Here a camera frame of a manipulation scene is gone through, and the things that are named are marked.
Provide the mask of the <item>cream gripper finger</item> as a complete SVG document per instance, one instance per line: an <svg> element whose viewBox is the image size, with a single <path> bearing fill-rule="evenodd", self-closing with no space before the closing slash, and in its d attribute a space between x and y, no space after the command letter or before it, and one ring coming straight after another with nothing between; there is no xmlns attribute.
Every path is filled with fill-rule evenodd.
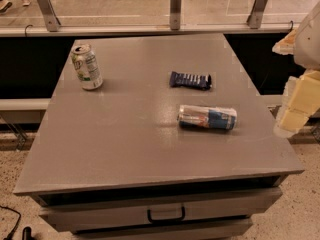
<svg viewBox="0 0 320 240"><path fill-rule="evenodd" d="M274 133L281 138L297 134L320 109L320 71L306 70L299 78L290 76L276 116Z"/></svg>
<svg viewBox="0 0 320 240"><path fill-rule="evenodd" d="M278 41L272 51L280 55L293 55L297 30L293 29L284 38Z"/></svg>

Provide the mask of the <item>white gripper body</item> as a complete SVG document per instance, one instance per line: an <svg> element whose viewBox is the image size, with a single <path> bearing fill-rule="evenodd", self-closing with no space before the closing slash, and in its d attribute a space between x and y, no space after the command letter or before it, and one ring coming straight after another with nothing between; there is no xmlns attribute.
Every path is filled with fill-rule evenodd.
<svg viewBox="0 0 320 240"><path fill-rule="evenodd" d="M320 2L303 19L297 29L294 61L306 69L320 69Z"/></svg>

